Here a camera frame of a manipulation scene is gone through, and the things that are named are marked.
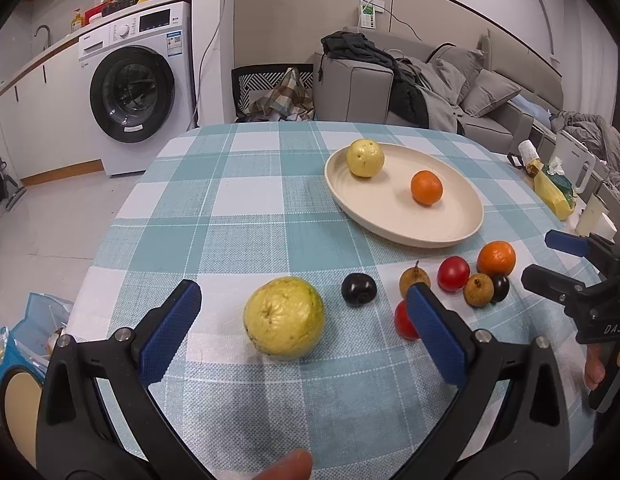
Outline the person's right hand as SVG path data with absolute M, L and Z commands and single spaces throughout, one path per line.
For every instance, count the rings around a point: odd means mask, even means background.
M 587 346 L 587 359 L 584 364 L 584 382 L 590 390 L 598 388 L 605 378 L 605 365 L 602 362 L 602 344 L 589 344 Z M 617 356 L 617 365 L 620 367 L 620 350 Z

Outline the person's left hand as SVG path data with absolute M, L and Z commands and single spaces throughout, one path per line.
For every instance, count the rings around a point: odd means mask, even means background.
M 299 448 L 286 455 L 267 470 L 255 476 L 255 480 L 309 480 L 312 473 L 311 454 Z

